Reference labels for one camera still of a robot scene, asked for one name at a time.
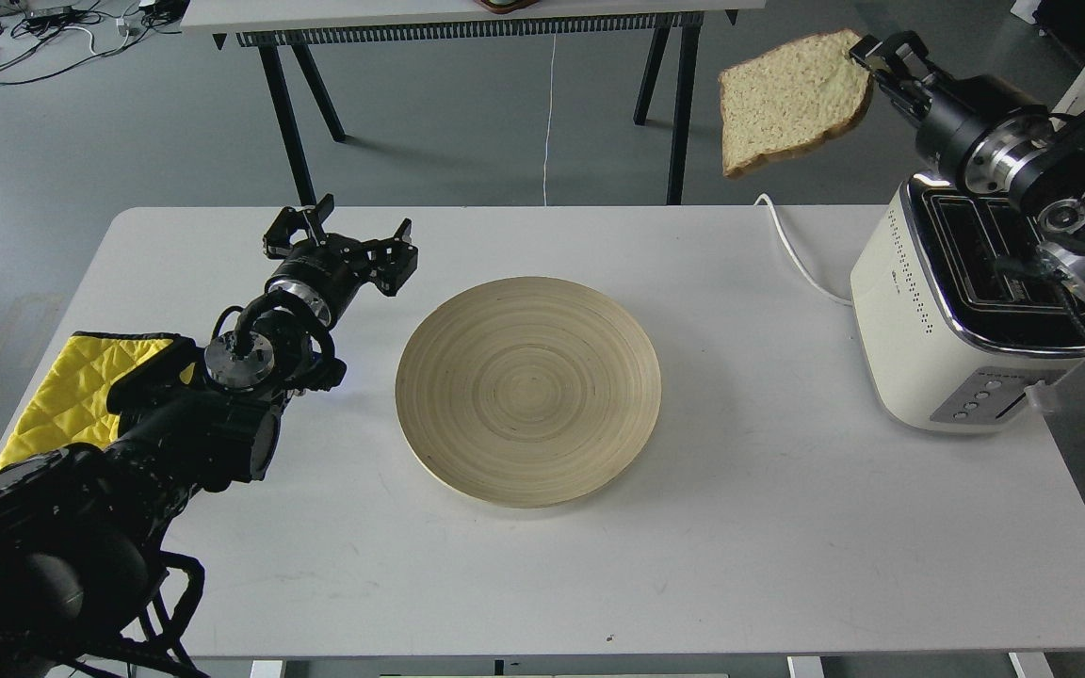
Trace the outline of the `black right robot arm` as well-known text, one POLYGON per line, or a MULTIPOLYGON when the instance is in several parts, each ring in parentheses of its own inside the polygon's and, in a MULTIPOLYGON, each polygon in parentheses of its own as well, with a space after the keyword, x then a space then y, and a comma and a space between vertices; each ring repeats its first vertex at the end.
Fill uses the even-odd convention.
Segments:
MULTIPOLYGON (((1039 9, 1038 26, 1085 53, 1085 4, 1039 9)), ((863 36, 848 51, 916 129, 926 166, 965 196, 1003 196, 1041 228, 1034 263, 1013 276, 1055 287, 1085 340, 1085 110, 1054 113, 990 74, 956 78, 920 36, 863 36)))

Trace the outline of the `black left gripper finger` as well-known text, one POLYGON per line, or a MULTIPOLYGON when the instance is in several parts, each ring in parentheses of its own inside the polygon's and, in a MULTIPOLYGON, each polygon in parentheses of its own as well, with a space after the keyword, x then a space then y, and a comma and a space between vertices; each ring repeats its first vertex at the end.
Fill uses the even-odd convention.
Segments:
POLYGON ((326 245, 328 235, 323 222, 334 210, 334 196, 323 196, 317 204, 299 209, 285 206, 263 235, 261 248, 267 259, 288 258, 296 245, 293 236, 297 233, 305 234, 314 246, 326 245))
POLYGON ((359 263, 363 278, 386 297, 395 297, 418 266, 418 248, 411 241, 413 220, 404 218, 392 236, 366 241, 359 263))

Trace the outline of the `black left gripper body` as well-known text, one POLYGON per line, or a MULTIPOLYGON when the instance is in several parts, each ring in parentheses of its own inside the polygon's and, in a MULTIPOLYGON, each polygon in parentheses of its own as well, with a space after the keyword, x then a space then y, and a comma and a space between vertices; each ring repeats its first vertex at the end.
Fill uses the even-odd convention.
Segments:
POLYGON ((388 295, 390 283, 381 278, 388 245, 352 236, 327 236, 323 244, 302 240, 276 267, 266 292, 280 289, 304 300, 320 322, 339 322, 365 284, 388 295))

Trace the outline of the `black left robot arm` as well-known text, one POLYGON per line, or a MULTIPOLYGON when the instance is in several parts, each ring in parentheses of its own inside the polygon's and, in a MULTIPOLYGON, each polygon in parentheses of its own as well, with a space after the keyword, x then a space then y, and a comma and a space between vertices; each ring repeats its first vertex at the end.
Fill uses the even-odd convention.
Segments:
POLYGON ((263 236, 279 263, 261 296, 230 306, 206 347, 176 336, 108 387, 105 445, 52 445, 0 469, 0 677, 91 658, 197 677, 182 637, 205 589, 194 557, 164 549, 200 491, 266 476, 293 396, 346 374, 332 328, 359 287, 395 296, 417 267, 411 221, 359 241, 324 231, 334 199, 285 207, 263 236))

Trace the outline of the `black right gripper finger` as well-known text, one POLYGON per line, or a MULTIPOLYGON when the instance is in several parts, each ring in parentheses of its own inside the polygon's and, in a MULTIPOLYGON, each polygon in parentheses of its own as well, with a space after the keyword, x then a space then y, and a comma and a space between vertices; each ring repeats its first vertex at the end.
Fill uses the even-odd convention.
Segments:
POLYGON ((942 71, 929 57, 929 48, 915 31, 899 31, 885 40, 885 82, 893 89, 934 86, 942 71))
POLYGON ((931 107, 931 95, 926 93, 923 73, 931 73, 926 43, 920 36, 861 36, 848 50, 848 56, 870 74, 878 89, 888 95, 891 105, 907 121, 923 121, 931 107))

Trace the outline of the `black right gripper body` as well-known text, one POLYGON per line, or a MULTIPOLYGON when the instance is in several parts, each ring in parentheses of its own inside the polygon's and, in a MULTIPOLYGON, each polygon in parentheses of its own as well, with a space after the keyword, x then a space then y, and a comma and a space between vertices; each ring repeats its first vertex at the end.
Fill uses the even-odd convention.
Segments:
POLYGON ((923 112, 916 151, 950 186, 1010 186, 1052 142, 1049 111, 990 74, 927 74, 912 92, 923 112))

